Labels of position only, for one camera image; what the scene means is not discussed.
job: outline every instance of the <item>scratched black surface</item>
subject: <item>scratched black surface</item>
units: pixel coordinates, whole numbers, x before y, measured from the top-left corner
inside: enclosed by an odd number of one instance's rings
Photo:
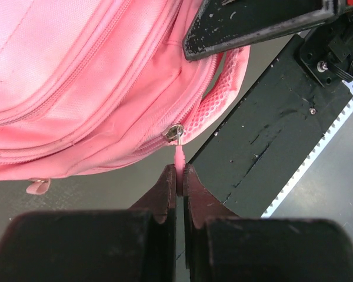
[[[280,24],[321,9],[317,0],[240,0],[222,6],[205,0],[185,40],[187,53],[196,54],[231,39]]]
[[[207,229],[209,281],[353,282],[353,246],[333,222],[219,219]]]
[[[242,217],[259,217],[351,99],[300,68],[295,35],[192,158],[202,183]],[[317,110],[311,115],[309,109]]]

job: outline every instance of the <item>white paint speck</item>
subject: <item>white paint speck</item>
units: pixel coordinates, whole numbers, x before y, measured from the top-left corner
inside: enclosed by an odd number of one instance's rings
[[[293,225],[289,225],[289,228],[291,230],[293,230],[296,234],[301,234],[301,232],[297,228],[295,228]]]
[[[230,19],[232,19],[233,18],[233,16],[236,14],[237,12],[233,12],[231,15],[230,15]]]

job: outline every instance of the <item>screw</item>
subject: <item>screw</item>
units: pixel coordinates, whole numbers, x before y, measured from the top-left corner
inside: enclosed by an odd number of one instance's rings
[[[317,66],[318,72],[325,72],[328,70],[327,63],[324,61],[318,62]]]

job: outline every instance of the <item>gray surface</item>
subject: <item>gray surface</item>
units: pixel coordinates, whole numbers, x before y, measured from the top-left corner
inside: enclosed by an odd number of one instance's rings
[[[289,38],[287,36],[252,47],[247,74],[238,99],[259,78]],[[187,160],[201,147],[223,118],[184,146]],[[173,154],[174,148],[168,147],[141,162],[113,172],[55,179],[51,182],[49,192],[43,196],[26,194],[25,189],[29,185],[26,181],[0,182],[0,237],[11,218],[31,210],[126,209],[156,182],[164,166],[173,162]],[[183,230],[178,230],[178,240],[182,240],[182,232]],[[184,254],[177,261],[177,269],[177,281],[189,281],[184,268]]]
[[[331,219],[353,241],[353,114],[276,209],[274,217]]]

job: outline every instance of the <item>pink backpack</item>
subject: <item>pink backpack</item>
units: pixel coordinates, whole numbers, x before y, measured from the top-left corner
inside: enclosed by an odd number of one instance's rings
[[[119,169],[205,130],[235,99],[249,47],[188,62],[201,0],[0,0],[0,180]]]

